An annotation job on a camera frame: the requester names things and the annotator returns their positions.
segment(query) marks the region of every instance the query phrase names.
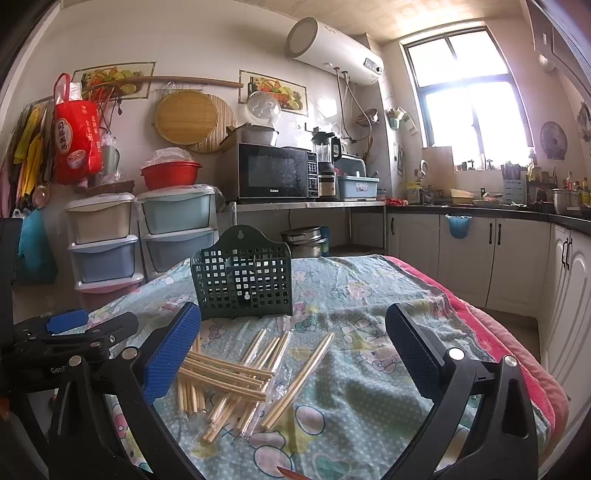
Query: wall picture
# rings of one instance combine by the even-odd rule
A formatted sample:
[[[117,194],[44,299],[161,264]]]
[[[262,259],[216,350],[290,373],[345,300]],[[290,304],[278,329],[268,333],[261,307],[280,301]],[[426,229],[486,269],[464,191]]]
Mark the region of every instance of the wall picture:
[[[154,61],[98,65],[76,70],[72,76],[72,82],[80,82],[83,90],[94,87],[83,94],[85,100],[96,102],[103,99],[105,95],[110,95],[112,90],[110,82],[114,80],[123,80],[122,83],[117,84],[123,100],[148,98],[150,83],[138,79],[152,76],[155,65]]]
[[[240,103],[246,103],[254,92],[268,92],[284,112],[308,115],[308,94],[302,85],[244,70],[240,70],[240,82],[244,85],[240,89]]]

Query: yellow cloth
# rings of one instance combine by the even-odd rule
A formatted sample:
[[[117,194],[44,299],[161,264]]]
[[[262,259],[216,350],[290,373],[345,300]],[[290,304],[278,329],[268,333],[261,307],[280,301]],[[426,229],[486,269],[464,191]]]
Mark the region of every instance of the yellow cloth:
[[[27,163],[22,167],[25,169],[23,176],[23,186],[21,189],[21,196],[31,194],[37,185],[39,177],[39,169],[41,167],[41,154],[43,153],[43,136],[41,132],[35,135],[31,145],[29,145],[29,152],[27,155]]]
[[[29,115],[27,124],[25,125],[25,129],[22,131],[21,139],[18,141],[17,149],[14,152],[15,164],[22,163],[22,161],[27,157],[31,137],[37,125],[39,125],[39,122],[41,121],[41,107],[44,105],[44,103],[40,103],[39,105],[33,107],[33,110],[31,110],[31,114]]]

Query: ceiling panel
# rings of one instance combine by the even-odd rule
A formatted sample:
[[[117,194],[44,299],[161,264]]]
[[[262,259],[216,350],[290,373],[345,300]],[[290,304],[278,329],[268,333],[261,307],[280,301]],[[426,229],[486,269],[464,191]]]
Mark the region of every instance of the ceiling panel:
[[[379,43],[445,23],[520,17],[519,0],[238,0],[300,19],[314,17],[349,35]]]

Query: red plastic bag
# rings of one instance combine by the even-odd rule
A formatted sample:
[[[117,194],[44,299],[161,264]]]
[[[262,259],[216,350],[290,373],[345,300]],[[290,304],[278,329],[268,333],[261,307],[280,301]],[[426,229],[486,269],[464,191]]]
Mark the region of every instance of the red plastic bag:
[[[56,87],[62,77],[66,88],[58,103]],[[70,76],[62,73],[53,86],[56,100],[56,180],[63,185],[78,183],[101,171],[99,114],[94,103],[70,100]]]

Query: window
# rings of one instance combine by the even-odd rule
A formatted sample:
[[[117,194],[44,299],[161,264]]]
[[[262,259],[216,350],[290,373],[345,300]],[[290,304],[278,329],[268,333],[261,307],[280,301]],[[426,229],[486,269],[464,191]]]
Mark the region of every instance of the window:
[[[488,30],[440,35],[405,50],[429,146],[451,145],[456,165],[473,160],[477,169],[483,158],[493,166],[529,162],[525,110]]]

